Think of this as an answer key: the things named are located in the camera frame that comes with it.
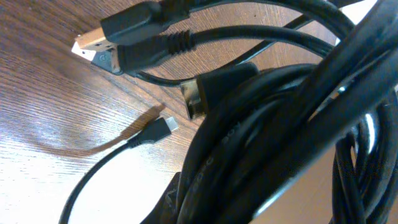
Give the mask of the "black speckled left gripper finger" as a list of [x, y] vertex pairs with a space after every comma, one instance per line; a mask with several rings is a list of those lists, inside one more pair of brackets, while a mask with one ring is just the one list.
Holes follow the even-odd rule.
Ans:
[[177, 172], [159, 201], [148, 214], [148, 216], [141, 221], [141, 224], [176, 224], [177, 223], [177, 209], [176, 198], [178, 190], [178, 182], [181, 172]]

